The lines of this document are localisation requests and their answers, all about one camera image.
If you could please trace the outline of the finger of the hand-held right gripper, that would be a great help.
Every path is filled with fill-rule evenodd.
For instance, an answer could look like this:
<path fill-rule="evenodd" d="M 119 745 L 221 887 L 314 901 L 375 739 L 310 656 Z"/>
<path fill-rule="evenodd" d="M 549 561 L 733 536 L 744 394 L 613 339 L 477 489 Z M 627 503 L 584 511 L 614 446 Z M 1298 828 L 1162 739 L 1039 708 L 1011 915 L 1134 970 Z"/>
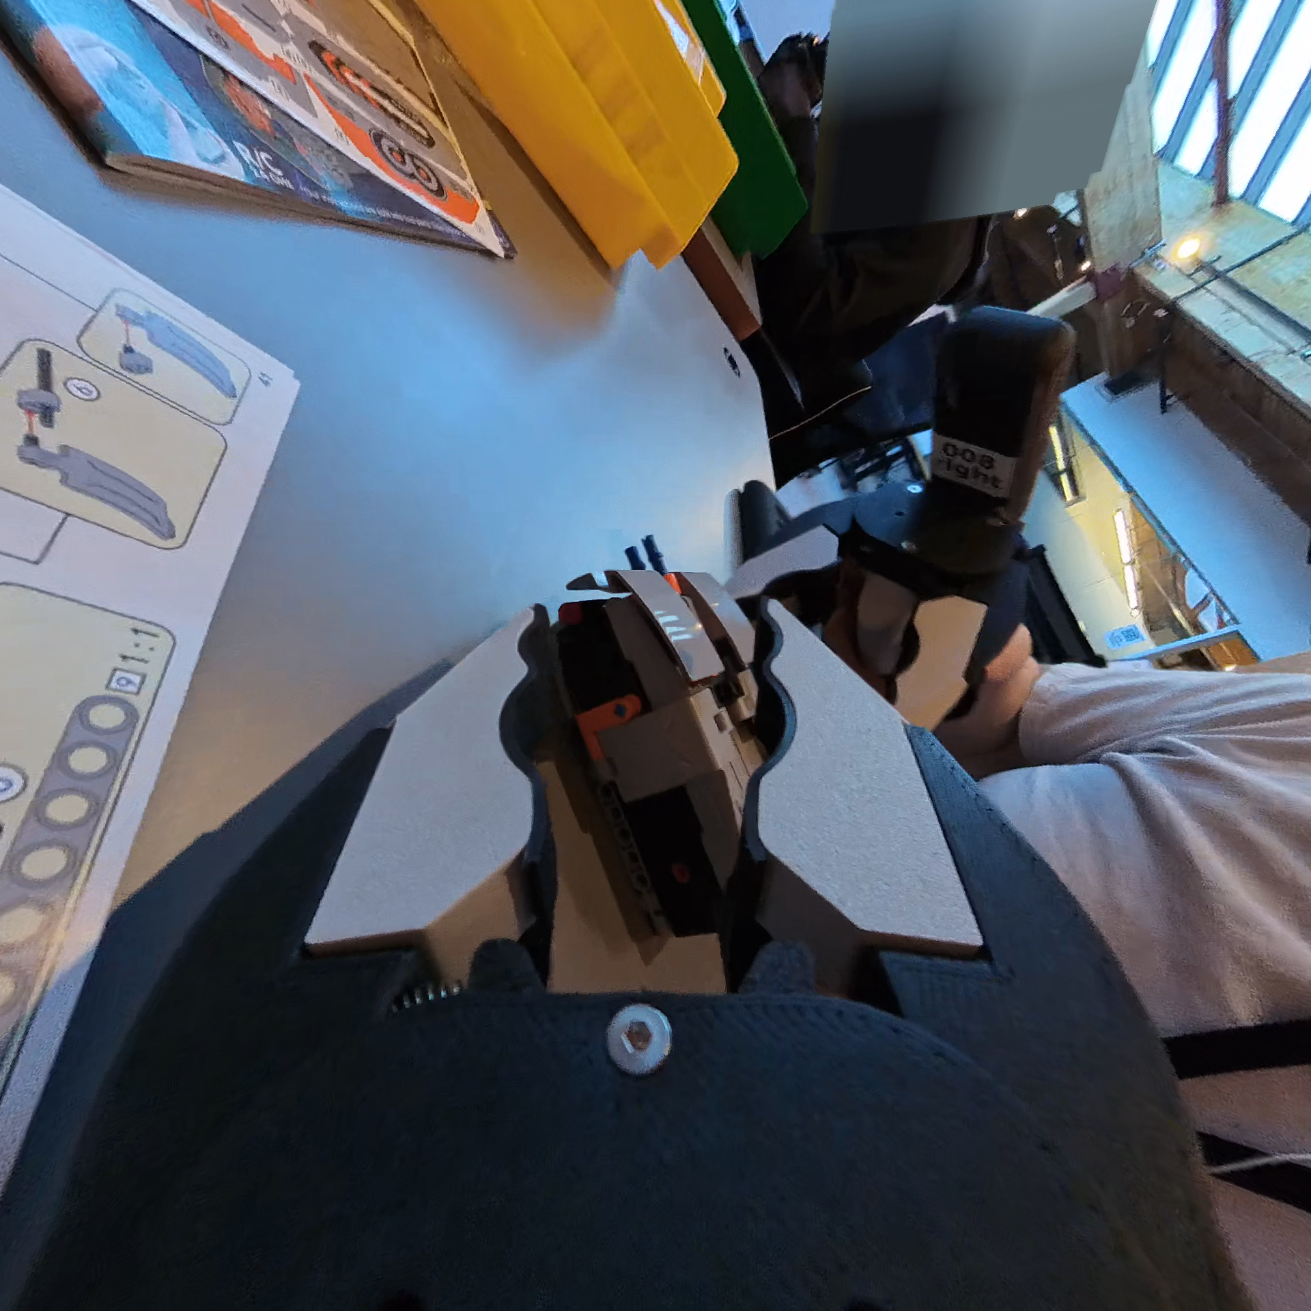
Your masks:
<path fill-rule="evenodd" d="M 762 608 L 767 602 L 784 608 L 836 608 L 840 583 L 840 538 L 819 527 L 747 561 L 727 583 L 727 592 L 742 608 Z"/>
<path fill-rule="evenodd" d="M 911 726 L 937 731 L 967 697 L 967 670 L 986 616 L 986 605 L 961 597 L 918 606 L 908 631 L 917 642 L 915 653 L 895 677 L 895 706 Z"/>

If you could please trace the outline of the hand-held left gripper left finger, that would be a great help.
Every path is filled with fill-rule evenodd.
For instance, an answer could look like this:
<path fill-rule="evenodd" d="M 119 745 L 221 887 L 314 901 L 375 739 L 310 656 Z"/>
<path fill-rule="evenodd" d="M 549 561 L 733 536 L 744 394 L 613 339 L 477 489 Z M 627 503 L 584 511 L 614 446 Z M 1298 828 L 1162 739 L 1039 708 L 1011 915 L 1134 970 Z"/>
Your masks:
<path fill-rule="evenodd" d="M 310 956 L 414 950 L 449 986 L 485 943 L 535 926 L 550 822 L 516 702 L 535 689 L 525 644 L 545 630 L 544 606 L 517 614 L 397 717 L 307 929 Z"/>

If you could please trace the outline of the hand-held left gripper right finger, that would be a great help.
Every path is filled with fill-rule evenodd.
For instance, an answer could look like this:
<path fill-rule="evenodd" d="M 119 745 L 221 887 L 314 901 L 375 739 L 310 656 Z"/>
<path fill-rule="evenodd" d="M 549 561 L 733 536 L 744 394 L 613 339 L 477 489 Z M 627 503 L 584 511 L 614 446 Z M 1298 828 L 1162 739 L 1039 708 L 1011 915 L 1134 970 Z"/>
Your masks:
<path fill-rule="evenodd" d="M 875 950 L 979 957 L 986 940 L 908 723 L 778 600 L 761 617 L 784 708 L 781 745 L 753 780 L 762 928 L 811 951 L 826 993 L 854 993 Z"/>

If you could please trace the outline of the grey building block robot model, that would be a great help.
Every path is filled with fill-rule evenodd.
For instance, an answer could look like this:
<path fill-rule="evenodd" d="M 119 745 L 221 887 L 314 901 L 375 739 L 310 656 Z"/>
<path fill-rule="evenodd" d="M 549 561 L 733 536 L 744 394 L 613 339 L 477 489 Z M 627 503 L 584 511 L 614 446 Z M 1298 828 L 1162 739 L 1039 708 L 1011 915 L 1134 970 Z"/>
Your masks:
<path fill-rule="evenodd" d="M 552 672 L 647 925 L 719 932 L 741 862 L 758 734 L 758 631 L 711 574 L 673 570 L 655 536 L 628 567 L 570 583 Z"/>

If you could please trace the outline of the person's right forearm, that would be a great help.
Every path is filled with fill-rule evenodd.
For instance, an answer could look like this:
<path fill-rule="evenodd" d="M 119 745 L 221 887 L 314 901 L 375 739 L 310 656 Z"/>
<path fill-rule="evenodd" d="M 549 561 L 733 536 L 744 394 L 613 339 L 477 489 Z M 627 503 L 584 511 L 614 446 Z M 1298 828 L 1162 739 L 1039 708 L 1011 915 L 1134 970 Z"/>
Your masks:
<path fill-rule="evenodd" d="M 1025 767 L 1021 719 L 1043 669 L 1026 627 L 989 664 L 970 708 L 934 733 L 939 744 L 976 781 Z"/>

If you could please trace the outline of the grey desk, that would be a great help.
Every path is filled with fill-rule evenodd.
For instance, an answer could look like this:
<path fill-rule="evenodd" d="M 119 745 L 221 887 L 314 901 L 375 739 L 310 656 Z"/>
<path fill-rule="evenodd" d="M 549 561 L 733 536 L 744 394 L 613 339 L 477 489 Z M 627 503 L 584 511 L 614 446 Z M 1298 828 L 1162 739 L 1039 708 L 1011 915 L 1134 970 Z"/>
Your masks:
<path fill-rule="evenodd" d="M 564 597 L 655 531 L 725 578 L 730 483 L 766 467 L 761 389 L 686 265 L 606 274 L 538 205 L 517 260 L 296 218 L 230 191 L 107 168 L 4 35 L 10 190 L 300 382 L 197 675 L 296 739 L 471 650 L 522 602 Z M 197 828 L 272 781 L 254 728 L 176 722 L 157 789 Z M 4 1187 L 35 1124 L 115 908 L 152 879 L 135 848 L 93 951 L 59 976 L 4 1084 Z"/>

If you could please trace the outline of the person's right hand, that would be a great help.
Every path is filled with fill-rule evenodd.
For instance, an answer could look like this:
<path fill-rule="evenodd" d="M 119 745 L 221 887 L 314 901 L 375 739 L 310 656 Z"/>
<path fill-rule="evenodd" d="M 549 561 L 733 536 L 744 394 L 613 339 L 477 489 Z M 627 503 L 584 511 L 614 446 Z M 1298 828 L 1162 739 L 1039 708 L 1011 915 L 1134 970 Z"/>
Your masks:
<path fill-rule="evenodd" d="M 825 625 L 826 647 L 862 681 L 883 694 L 883 680 L 864 661 L 859 648 L 859 600 L 865 575 L 861 569 L 844 569 L 834 591 L 834 609 Z"/>

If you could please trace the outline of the green plastic bin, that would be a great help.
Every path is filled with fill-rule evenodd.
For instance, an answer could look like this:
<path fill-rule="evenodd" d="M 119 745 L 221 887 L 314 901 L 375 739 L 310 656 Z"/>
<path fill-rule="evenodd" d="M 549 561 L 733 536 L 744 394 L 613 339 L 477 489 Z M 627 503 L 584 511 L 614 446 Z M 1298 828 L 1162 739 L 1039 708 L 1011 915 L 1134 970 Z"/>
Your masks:
<path fill-rule="evenodd" d="M 727 93 L 719 121 L 739 160 L 712 219 L 736 257 L 769 258 L 809 215 L 809 201 L 727 10 L 717 2 L 683 9 Z"/>

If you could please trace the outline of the open instruction booklet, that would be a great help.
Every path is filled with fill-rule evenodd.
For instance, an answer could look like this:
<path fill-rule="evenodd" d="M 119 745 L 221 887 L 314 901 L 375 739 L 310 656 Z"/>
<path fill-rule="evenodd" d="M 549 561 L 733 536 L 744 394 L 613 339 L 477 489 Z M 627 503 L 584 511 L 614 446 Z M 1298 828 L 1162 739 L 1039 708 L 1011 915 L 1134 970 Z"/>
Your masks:
<path fill-rule="evenodd" d="M 2 205 L 4 1084 L 94 950 L 296 374 L 10 190 Z"/>

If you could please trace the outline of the yellow plastic bin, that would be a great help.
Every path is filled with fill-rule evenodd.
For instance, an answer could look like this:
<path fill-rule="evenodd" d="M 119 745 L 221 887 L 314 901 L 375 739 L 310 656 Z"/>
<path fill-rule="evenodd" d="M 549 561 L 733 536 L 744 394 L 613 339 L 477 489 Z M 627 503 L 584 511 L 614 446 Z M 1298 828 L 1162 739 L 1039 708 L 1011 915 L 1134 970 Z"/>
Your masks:
<path fill-rule="evenodd" d="M 739 171 L 680 2 L 419 2 L 611 269 L 680 258 Z"/>

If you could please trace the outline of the sticker sheet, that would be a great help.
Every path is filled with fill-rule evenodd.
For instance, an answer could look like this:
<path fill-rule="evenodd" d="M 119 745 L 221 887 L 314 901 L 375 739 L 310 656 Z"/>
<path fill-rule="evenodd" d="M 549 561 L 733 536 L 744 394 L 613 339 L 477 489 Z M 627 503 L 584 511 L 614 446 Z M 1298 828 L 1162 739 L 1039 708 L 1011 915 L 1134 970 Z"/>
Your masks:
<path fill-rule="evenodd" d="M 385 5 L 137 2 L 137 9 L 396 193 L 500 252 L 416 43 Z"/>

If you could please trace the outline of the small blue booklet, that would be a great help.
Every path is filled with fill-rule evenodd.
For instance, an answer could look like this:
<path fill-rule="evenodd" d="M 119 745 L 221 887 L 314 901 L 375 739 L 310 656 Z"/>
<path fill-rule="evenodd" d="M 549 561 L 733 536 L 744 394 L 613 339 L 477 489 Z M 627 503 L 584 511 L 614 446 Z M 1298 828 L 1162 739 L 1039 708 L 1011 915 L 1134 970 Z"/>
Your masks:
<path fill-rule="evenodd" d="M 499 254 L 325 144 L 137 4 L 4 4 L 4 35 L 113 171 L 240 194 L 296 218 L 516 255 L 486 205 Z"/>

